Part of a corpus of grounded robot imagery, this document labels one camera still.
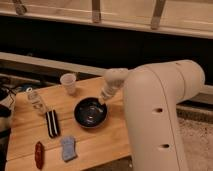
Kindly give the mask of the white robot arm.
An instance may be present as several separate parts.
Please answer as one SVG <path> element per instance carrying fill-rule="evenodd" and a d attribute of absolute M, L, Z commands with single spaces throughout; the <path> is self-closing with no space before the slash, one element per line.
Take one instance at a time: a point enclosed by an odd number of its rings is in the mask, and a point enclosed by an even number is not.
<path fill-rule="evenodd" d="M 176 105 L 196 96 L 205 74 L 192 60 L 153 63 L 104 74 L 99 101 L 123 91 L 134 171 L 189 171 Z"/>

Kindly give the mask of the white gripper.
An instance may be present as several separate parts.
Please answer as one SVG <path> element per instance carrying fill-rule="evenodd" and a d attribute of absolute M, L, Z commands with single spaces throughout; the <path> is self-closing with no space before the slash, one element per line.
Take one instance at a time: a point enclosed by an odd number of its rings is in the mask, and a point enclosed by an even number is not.
<path fill-rule="evenodd" d="M 98 101 L 104 104 L 115 96 L 116 92 L 123 86 L 129 70 L 127 68 L 111 68 L 104 73 L 105 84 L 101 89 Z"/>

